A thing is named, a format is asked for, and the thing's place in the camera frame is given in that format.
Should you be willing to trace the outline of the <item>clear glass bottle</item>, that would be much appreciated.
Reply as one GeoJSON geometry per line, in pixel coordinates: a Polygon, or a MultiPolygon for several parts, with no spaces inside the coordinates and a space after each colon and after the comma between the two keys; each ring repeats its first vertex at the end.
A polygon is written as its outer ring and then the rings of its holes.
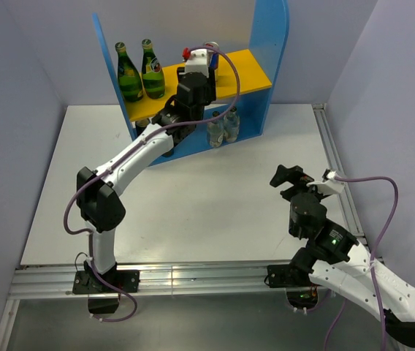
{"type": "Polygon", "coordinates": [[[237,140],[240,130],[240,117],[237,108],[232,107],[224,116],[224,140],[233,143],[237,140]]]}
{"type": "Polygon", "coordinates": [[[224,119],[219,118],[220,113],[215,110],[212,117],[216,118],[207,124],[207,141],[211,148],[218,148],[224,141],[224,119]]]}

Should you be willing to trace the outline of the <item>Red Bull can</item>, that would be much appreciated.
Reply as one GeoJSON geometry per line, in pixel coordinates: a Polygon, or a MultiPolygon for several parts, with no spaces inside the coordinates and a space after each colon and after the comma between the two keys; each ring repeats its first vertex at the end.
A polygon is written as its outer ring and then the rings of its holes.
{"type": "Polygon", "coordinates": [[[207,53],[209,55],[209,67],[213,70],[215,81],[217,81],[219,54],[212,50],[209,50],[207,53]]]}
{"type": "Polygon", "coordinates": [[[219,49],[219,46],[216,42],[205,42],[204,46],[207,46],[209,48],[215,48],[216,50],[219,49]]]}

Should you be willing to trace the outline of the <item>black gold can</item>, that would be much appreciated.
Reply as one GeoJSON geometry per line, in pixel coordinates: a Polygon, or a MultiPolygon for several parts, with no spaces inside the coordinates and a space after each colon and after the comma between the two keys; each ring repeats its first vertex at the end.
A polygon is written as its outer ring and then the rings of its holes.
{"type": "Polygon", "coordinates": [[[174,154],[174,148],[171,148],[169,151],[162,154],[162,156],[168,158],[168,157],[171,157],[173,154],[174,154]]]}
{"type": "Polygon", "coordinates": [[[139,121],[135,122],[135,130],[137,133],[137,136],[140,136],[145,129],[147,128],[147,126],[151,123],[149,118],[145,118],[145,119],[141,119],[139,121]]]}

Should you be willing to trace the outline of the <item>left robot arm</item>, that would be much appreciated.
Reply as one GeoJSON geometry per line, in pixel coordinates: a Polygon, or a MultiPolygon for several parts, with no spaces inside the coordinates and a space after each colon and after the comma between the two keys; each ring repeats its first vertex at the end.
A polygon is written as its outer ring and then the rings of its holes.
{"type": "Polygon", "coordinates": [[[126,187],[153,161],[171,154],[174,147],[195,129],[205,107],[216,98],[214,69],[207,73],[179,69],[177,91],[152,121],[121,153],[95,170],[82,168],[77,174],[77,206],[89,236],[90,257],[84,264],[81,282],[92,293],[122,288],[114,255],[115,229],[126,209],[121,195],[126,187]]]}

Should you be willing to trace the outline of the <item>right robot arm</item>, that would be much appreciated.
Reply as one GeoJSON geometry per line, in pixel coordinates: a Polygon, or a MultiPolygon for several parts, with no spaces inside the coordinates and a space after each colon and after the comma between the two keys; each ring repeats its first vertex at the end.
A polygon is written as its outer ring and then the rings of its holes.
{"type": "Polygon", "coordinates": [[[325,287],[373,315],[383,337],[415,348],[415,287],[327,217],[322,200],[339,195],[348,182],[334,170],[316,181],[298,165],[277,167],[270,185],[291,185],[281,191],[289,202],[289,234],[305,245],[289,263],[269,265],[264,282],[270,288],[325,287]]]}

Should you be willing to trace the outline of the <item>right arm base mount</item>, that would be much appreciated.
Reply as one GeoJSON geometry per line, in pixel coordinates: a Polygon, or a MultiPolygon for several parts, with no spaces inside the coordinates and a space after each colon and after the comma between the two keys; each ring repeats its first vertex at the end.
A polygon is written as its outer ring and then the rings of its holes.
{"type": "Polygon", "coordinates": [[[284,288],[287,302],[297,309],[311,309],[319,301],[317,288],[308,275],[290,264],[267,266],[264,283],[272,289],[284,288]]]}

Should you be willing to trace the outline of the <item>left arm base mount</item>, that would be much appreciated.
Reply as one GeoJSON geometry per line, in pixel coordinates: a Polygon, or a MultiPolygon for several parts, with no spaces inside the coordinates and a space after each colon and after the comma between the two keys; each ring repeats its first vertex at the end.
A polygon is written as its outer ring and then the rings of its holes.
{"type": "Polygon", "coordinates": [[[114,314],[122,300],[127,297],[133,303],[133,309],[126,319],[133,317],[137,311],[137,302],[132,293],[138,291],[140,272],[138,270],[113,271],[101,276],[107,283],[102,283],[93,271],[78,271],[72,286],[73,295],[88,296],[88,311],[94,317],[114,314]]]}

